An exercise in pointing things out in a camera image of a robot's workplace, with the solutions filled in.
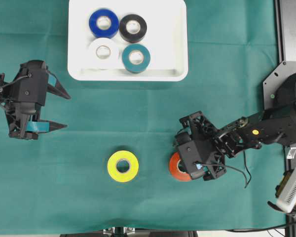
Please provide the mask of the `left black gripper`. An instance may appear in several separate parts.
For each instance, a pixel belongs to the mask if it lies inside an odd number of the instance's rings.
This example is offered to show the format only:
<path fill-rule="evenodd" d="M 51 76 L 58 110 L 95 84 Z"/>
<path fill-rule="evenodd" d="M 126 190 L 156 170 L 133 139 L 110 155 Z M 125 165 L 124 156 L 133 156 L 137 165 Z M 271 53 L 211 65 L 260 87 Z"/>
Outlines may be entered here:
<path fill-rule="evenodd" d="M 49 70 L 47 70 L 47 73 L 49 75 L 47 92 L 67 100 L 71 99 L 71 96 L 61 85 L 57 77 Z M 11 86 L 20 79 L 30 76 L 31 74 L 14 79 L 4 88 L 4 95 L 6 96 L 5 115 L 9 126 L 9 137 L 11 138 L 35 140 L 40 133 L 48 133 L 67 127 L 65 124 L 41 120 L 40 111 L 43 106 L 38 103 L 17 102 L 10 97 Z"/>

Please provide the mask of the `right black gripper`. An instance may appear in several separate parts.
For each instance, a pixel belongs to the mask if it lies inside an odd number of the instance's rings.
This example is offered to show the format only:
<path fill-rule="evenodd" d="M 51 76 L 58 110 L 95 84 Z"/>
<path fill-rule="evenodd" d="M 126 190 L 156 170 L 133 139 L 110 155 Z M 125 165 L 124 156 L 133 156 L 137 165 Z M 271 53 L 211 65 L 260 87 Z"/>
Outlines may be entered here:
<path fill-rule="evenodd" d="M 201 111 L 182 117 L 179 122 L 183 128 L 175 136 L 176 148 L 190 141 L 196 143 L 205 171 L 201 178 L 209 181 L 226 174 L 224 155 L 217 149 L 213 140 L 218 131 L 216 127 Z"/>

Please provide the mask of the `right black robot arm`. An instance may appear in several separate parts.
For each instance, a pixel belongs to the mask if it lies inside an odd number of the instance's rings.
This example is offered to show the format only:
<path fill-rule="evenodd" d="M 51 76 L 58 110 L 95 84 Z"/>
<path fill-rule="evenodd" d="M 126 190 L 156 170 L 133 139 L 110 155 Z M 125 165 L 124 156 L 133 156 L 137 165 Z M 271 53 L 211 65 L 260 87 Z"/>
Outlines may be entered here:
<path fill-rule="evenodd" d="M 296 143 L 296 98 L 249 117 L 241 117 L 218 129 L 198 111 L 180 119 L 176 149 L 192 180 L 214 180 L 226 173 L 224 159 L 247 149 L 278 143 Z"/>

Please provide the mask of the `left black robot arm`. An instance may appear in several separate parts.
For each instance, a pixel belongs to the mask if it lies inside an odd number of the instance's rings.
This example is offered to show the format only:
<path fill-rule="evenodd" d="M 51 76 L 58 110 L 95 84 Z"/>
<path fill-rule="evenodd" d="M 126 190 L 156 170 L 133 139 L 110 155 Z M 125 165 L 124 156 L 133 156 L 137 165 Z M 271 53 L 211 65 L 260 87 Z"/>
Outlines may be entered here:
<path fill-rule="evenodd" d="M 0 74 L 0 107 L 5 113 L 10 138 L 36 140 L 39 134 L 67 127 L 66 124 L 40 119 L 47 93 L 71 98 L 52 72 L 26 70 L 12 82 L 5 82 L 4 76 L 4 73 Z"/>

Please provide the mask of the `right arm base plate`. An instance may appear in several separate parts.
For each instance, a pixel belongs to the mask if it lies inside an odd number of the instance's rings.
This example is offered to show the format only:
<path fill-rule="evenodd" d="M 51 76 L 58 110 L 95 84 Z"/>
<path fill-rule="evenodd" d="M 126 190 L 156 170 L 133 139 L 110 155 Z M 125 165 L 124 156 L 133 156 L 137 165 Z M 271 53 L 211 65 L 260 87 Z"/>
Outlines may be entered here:
<path fill-rule="evenodd" d="M 267 143 L 296 143 L 296 61 L 281 63 L 263 82 Z"/>

